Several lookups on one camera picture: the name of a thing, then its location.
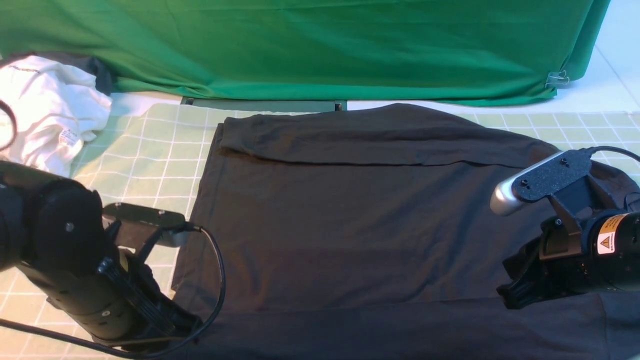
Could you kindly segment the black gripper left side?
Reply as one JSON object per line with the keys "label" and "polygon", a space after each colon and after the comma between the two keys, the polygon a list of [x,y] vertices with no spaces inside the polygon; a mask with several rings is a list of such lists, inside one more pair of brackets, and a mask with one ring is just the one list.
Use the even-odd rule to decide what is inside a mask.
{"label": "black gripper left side", "polygon": [[163,294],[146,264],[135,262],[128,271],[119,260],[106,257],[97,273],[114,294],[114,300],[100,312],[100,344],[126,351],[162,351],[201,329],[201,317]]}

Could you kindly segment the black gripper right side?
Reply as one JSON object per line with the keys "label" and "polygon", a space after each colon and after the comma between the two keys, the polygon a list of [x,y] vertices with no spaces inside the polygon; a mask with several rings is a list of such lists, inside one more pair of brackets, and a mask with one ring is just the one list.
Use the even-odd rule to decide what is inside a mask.
{"label": "black gripper right side", "polygon": [[601,291],[601,276],[590,251],[570,252],[581,238],[571,238],[560,218],[541,223],[541,234],[524,244],[502,266],[510,282],[496,289],[507,309]]}

